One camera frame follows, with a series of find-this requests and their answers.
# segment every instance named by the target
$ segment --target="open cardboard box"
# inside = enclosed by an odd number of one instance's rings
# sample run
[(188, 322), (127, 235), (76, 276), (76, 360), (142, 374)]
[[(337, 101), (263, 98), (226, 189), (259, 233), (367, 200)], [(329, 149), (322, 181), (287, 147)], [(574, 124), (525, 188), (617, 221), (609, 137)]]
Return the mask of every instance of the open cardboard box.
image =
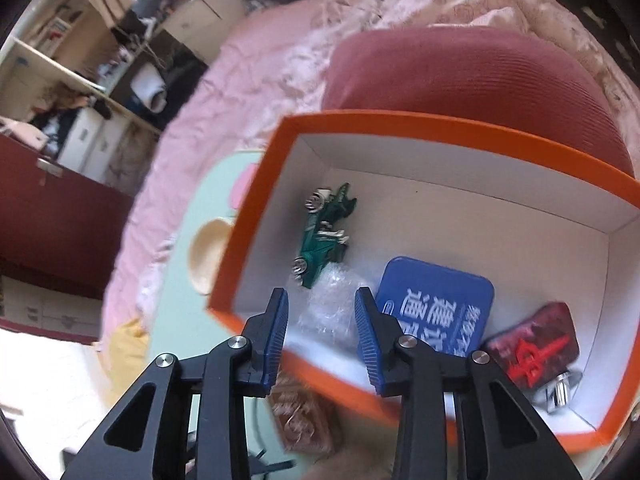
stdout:
[(285, 369), (385, 422), (397, 420), (398, 404), (374, 395), (364, 364), (294, 323), (305, 301), (290, 278), (303, 204), (316, 187), (343, 182), (358, 199), (340, 224), (351, 237), (345, 262), (372, 283), (399, 255), (484, 276), (495, 287), (484, 338), (566, 302), (580, 345), (572, 369), (584, 377), (568, 409), (540, 414), (568, 451), (613, 439), (640, 381), (640, 183), (566, 146), (475, 121), (403, 112), (284, 119), (244, 199), (209, 309), (239, 333), (286, 286)]

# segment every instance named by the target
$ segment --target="red cushion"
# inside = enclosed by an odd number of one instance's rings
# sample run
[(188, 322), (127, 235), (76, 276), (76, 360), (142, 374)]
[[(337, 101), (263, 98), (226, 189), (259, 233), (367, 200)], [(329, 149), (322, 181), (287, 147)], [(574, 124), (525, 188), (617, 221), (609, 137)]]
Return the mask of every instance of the red cushion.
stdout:
[(322, 109), (427, 112), (507, 126), (633, 176), (599, 86), (560, 48), (493, 27), (362, 32), (335, 50)]

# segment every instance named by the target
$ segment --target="crumpled plastic wrap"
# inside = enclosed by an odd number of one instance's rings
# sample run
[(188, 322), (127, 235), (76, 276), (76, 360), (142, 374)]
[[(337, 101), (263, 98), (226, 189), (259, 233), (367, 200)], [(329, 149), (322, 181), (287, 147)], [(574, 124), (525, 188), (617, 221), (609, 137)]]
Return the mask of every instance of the crumpled plastic wrap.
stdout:
[(306, 307), (300, 312), (298, 327), (319, 339), (345, 350), (358, 347), (358, 329), (353, 309), (356, 290), (371, 287), (345, 264), (328, 264), (311, 288)]

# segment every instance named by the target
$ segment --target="blue tin lid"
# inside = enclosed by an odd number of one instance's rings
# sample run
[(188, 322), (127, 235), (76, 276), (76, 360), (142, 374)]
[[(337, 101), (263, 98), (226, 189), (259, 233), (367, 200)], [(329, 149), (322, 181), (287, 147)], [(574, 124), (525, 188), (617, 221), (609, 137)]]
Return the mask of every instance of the blue tin lid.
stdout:
[(482, 276), (398, 256), (386, 264), (376, 304), (402, 331), (447, 354), (476, 350), (494, 301)]

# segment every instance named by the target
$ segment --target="wooden shelf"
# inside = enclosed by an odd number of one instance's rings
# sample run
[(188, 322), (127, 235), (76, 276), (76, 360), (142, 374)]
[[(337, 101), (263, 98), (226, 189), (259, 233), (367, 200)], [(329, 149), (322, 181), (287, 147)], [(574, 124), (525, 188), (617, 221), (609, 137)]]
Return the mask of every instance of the wooden shelf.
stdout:
[(14, 44), (12, 46), (12, 52), (15, 53), (16, 57), (21, 57), (26, 60), (28, 66), (32, 70), (37, 70), (38, 73), (49, 79), (57, 79), (66, 84), (69, 88), (76, 90), (78, 92), (90, 92), (98, 97), (104, 99), (106, 103), (112, 108), (115, 112), (131, 119), (133, 123), (135, 123), (140, 128), (148, 130), (156, 134), (156, 136), (160, 136), (162, 133), (158, 128), (152, 126), (147, 123), (144, 119), (138, 117), (135, 113), (130, 111), (128, 108), (125, 108), (120, 103), (111, 99), (106, 93), (105, 88), (92, 83), (88, 79), (72, 72), (68, 68), (60, 65), (50, 59), (47, 56), (44, 56), (41, 52), (38, 52), (33, 47), (30, 47), (26, 43), (13, 38)]

